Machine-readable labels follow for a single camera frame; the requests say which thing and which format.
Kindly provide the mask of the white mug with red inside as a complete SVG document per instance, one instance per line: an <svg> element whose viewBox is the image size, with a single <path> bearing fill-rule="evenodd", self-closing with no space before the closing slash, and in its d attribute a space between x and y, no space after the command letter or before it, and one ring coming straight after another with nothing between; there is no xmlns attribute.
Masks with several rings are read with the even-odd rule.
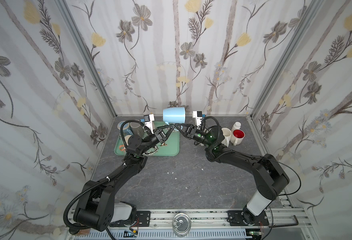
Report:
<svg viewBox="0 0 352 240"><path fill-rule="evenodd" d="M245 138L245 133L242 130L233 130L232 131L232 136L230 138L230 142L234 145L237 146L241 144L243 139Z"/></svg>

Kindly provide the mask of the white plastic bottle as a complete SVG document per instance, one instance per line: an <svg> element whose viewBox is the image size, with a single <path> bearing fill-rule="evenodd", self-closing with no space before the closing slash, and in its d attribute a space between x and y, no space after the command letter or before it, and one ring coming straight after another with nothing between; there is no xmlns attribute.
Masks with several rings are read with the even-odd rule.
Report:
<svg viewBox="0 0 352 240"><path fill-rule="evenodd" d="M241 123L240 122L235 122L231 128L231 131L235 131L235 130L240 130L241 129Z"/></svg>

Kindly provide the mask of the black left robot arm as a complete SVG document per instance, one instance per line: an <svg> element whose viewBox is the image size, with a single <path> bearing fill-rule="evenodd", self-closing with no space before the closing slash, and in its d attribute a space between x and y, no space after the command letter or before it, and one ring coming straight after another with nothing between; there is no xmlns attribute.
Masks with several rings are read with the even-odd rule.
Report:
<svg viewBox="0 0 352 240"><path fill-rule="evenodd" d="M129 123L142 126L148 134L147 137L142 139L139 135L133 135L126 141L123 127ZM87 229L109 232L108 227L115 211L116 193L129 179L144 169L148 159L144 153L157 144L166 142L174 128L174 124L169 124L151 131L137 120L122 123L120 134L126 148L123 164L96 182L88 181L82 192L69 202L63 213L63 221L71 233L76 234Z"/></svg>

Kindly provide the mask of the green plastic tray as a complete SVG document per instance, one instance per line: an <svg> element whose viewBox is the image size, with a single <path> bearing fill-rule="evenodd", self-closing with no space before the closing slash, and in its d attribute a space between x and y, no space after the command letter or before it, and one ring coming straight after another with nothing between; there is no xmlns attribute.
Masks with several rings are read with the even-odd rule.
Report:
<svg viewBox="0 0 352 240"><path fill-rule="evenodd" d="M154 127L160 127L166 125L165 122L153 122ZM126 153L121 152L119 150L119 145L123 143L121 135L119 133L118 140L116 142L114 152L118 156L124 156ZM180 147L180 134L178 131L173 131L169 139L164 144L157 144L155 148L149 149L144 153L147 156L156 156L156 157L169 157L169 156L176 156L179 153Z"/></svg>

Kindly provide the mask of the light blue mug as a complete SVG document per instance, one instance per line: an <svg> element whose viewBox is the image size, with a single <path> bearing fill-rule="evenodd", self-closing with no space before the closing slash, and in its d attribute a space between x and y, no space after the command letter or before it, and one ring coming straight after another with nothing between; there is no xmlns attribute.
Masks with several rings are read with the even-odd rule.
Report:
<svg viewBox="0 0 352 240"><path fill-rule="evenodd" d="M175 107L163 110L163 121L169 124L184 124L185 123L185 108Z"/></svg>

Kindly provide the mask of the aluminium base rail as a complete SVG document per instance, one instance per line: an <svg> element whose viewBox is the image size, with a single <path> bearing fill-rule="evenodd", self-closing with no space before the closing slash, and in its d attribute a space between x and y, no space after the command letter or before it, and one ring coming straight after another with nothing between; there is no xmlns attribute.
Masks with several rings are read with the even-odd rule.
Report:
<svg viewBox="0 0 352 240"><path fill-rule="evenodd" d="M191 218L191 230L185 237L173 231L173 218L185 213ZM110 226L109 232L91 230L87 236L67 235L68 240L316 240L309 217L303 209L266 209L260 221L253 226L240 223L240 210L184 209L184 210L139 210L137 222L132 227L118 224ZM298 226L270 229L276 225L294 223Z"/></svg>

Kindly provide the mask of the white cream mug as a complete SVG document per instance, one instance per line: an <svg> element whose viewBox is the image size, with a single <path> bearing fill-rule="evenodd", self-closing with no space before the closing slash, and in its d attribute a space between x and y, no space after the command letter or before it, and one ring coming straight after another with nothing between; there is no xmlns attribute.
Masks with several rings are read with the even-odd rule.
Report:
<svg viewBox="0 0 352 240"><path fill-rule="evenodd" d="M230 143L230 139L231 139L231 136L232 136L232 132L230 129L228 128L222 128L222 133L223 133L223 136L224 136L224 139L222 140L222 144L225 145L226 147L229 146L229 143Z"/></svg>

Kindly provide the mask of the black allen key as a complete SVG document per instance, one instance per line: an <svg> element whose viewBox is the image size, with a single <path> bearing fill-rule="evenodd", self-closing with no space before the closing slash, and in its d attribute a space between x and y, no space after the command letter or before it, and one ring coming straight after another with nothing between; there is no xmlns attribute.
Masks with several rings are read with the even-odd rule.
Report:
<svg viewBox="0 0 352 240"><path fill-rule="evenodd" d="M282 224L282 225L276 225L276 224L272 223L271 226L269 226L269 228L273 229L273 228L287 228L287 227L298 226L299 225L299 221L297 219L297 216L293 215L293 219L294 219L294 223Z"/></svg>

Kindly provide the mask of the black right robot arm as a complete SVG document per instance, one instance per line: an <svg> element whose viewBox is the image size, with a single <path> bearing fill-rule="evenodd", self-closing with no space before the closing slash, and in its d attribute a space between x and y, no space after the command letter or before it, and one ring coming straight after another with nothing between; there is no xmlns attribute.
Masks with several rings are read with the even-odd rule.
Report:
<svg viewBox="0 0 352 240"><path fill-rule="evenodd" d="M218 120L206 117L200 126L193 124L174 124L175 128L187 139L205 146L205 156L210 162L228 164L240 168L253 175L256 192L245 205L240 221L252 226L259 221L261 214L269 207L290 183L282 163L271 154L264 156L249 155L235 151L225 144L225 136Z"/></svg>

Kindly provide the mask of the tall dark grey mug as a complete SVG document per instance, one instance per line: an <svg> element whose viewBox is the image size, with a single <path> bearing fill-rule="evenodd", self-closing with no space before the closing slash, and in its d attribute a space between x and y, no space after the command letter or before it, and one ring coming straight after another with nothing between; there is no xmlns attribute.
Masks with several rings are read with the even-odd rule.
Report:
<svg viewBox="0 0 352 240"><path fill-rule="evenodd" d="M138 122L130 122L130 127L134 135L138 135L141 138L144 137L145 132L143 126Z"/></svg>

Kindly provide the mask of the cream mug with orange handle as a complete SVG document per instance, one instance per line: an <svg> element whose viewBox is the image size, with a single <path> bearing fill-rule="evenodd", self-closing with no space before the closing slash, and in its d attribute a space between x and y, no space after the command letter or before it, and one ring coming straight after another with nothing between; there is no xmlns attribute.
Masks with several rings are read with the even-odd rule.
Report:
<svg viewBox="0 0 352 240"><path fill-rule="evenodd" d="M129 139L130 139L130 137L132 137L132 135L126 135L125 136L125 141L126 141L126 144L124 145L124 143L122 143L121 145L119 145L119 150L121 151L121 152L126 152L126 146L128 146L129 145Z"/></svg>

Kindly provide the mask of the blue mug with brown rim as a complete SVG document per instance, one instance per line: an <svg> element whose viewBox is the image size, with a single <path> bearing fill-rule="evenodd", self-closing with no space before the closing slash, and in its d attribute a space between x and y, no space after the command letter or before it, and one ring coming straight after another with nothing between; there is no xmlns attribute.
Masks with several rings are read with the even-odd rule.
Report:
<svg viewBox="0 0 352 240"><path fill-rule="evenodd" d="M124 124L125 121L121 121L118 123L118 130L119 133L121 133L121 131L123 131L123 136L128 136L128 135L133 135L132 129L131 129L131 125L130 123L126 123Z"/></svg>

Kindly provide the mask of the round metal lid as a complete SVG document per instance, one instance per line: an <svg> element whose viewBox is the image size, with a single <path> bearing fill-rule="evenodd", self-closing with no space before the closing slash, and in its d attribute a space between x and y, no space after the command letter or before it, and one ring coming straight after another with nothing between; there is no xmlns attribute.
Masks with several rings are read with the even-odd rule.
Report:
<svg viewBox="0 0 352 240"><path fill-rule="evenodd" d="M191 218L185 213L176 214L172 225L176 236L185 237L191 230Z"/></svg>

